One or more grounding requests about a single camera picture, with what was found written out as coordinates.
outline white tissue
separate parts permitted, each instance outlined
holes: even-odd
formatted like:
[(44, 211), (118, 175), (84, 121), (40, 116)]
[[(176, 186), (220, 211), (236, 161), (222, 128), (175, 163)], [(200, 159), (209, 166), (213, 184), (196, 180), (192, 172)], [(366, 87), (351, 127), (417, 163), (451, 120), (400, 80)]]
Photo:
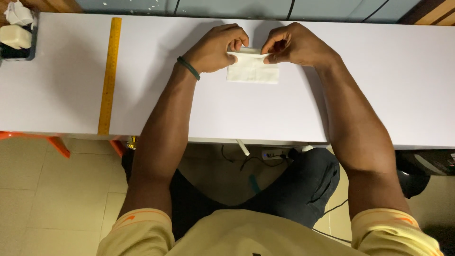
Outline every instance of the white tissue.
[(227, 67), (227, 81), (252, 83), (278, 83), (278, 64), (264, 64), (268, 54), (260, 54), (260, 49), (244, 48), (229, 51), (238, 61)]
[(4, 15), (11, 25), (25, 26), (33, 22), (30, 9), (24, 7), (19, 0), (17, 2), (10, 2)]

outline white pipe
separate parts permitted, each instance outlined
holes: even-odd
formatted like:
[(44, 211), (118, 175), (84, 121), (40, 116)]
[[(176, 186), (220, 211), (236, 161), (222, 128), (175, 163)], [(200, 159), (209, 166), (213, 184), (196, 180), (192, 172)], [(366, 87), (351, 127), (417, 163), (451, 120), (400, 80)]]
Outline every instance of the white pipe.
[(237, 140), (237, 143), (238, 145), (240, 146), (240, 148), (243, 150), (243, 152), (245, 153), (246, 156), (249, 156), (250, 155), (250, 152), (248, 151), (247, 147), (245, 147), (245, 144), (243, 144), (243, 142), (240, 140), (240, 139), (236, 139)]

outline yellow t-shirt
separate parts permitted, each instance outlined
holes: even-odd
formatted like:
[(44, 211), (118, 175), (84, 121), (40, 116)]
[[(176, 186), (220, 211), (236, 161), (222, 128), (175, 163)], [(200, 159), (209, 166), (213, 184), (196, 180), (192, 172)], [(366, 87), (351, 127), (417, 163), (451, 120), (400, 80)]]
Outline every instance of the yellow t-shirt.
[(352, 247), (285, 218), (249, 210), (217, 210), (199, 220), (177, 243), (167, 214), (130, 211), (117, 220), (98, 256), (443, 256), (408, 214), (366, 210), (352, 220)]

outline t-shirt sleeve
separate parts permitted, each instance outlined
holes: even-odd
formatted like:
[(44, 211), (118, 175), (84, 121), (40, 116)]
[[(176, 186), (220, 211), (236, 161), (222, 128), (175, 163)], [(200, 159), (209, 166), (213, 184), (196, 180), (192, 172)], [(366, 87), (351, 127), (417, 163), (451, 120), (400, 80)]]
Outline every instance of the t-shirt sleeve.
[(98, 246), (97, 256), (162, 256), (174, 246), (172, 222), (157, 209), (137, 209), (120, 217)]
[(372, 256), (444, 256), (438, 242), (407, 213), (392, 209), (360, 212), (351, 222), (352, 247)]

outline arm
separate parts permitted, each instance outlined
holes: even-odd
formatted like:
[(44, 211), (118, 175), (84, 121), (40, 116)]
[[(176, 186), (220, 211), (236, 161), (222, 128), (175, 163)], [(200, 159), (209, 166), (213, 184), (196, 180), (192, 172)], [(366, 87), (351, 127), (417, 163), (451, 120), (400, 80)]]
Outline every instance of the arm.
[[(237, 24), (211, 29), (183, 58), (199, 73), (215, 72), (237, 61), (227, 54), (228, 45), (237, 50), (248, 46), (248, 36)], [(169, 184), (188, 143), (188, 125), (196, 78), (176, 63), (169, 82), (148, 118), (138, 140), (123, 214), (154, 208), (171, 217)]]
[(270, 31), (264, 63), (289, 61), (314, 67), (321, 79), (334, 153), (349, 179), (349, 214), (374, 208), (409, 213), (398, 182), (390, 136), (341, 57), (306, 27), (292, 23)]

